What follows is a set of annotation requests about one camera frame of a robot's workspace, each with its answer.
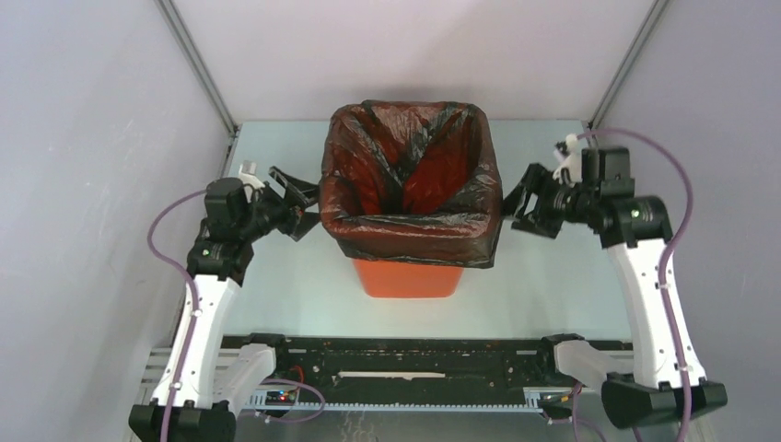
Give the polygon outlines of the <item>black plastic trash bag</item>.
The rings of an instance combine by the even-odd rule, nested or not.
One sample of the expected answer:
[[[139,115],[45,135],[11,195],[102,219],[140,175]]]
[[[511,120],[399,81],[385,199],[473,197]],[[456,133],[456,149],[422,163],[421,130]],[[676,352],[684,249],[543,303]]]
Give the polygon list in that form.
[[[365,100],[330,119],[319,211],[347,257],[490,268],[502,199],[490,124],[471,103]]]

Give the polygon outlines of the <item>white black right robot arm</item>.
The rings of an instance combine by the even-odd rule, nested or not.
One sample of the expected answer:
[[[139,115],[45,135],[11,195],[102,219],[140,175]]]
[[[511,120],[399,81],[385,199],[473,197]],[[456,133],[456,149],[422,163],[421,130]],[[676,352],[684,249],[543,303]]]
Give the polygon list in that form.
[[[622,362],[577,334],[544,337],[535,370],[541,381],[570,379],[599,393],[617,428],[682,423],[724,407],[726,387],[710,380],[690,340],[672,266],[673,233],[665,204],[635,194],[628,149],[563,151],[557,170],[528,166],[503,202],[515,230],[544,238],[566,223],[589,227],[619,276],[633,360]]]

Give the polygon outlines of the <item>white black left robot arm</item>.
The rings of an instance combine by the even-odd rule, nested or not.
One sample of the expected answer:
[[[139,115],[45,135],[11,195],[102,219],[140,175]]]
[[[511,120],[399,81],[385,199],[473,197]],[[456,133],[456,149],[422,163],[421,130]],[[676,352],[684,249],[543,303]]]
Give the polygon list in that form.
[[[320,221],[309,211],[318,201],[318,185],[272,167],[270,176],[284,189],[277,193],[255,170],[246,162],[238,176],[214,180],[180,199],[200,197],[205,208],[186,263],[155,245],[160,216],[147,232],[148,248],[183,276],[186,294],[160,381],[149,402],[130,411],[129,426],[141,441],[231,441],[239,414],[258,387],[290,374],[290,357],[264,343],[242,346],[227,370],[216,372],[225,321],[254,256],[253,243],[275,231],[300,240]]]

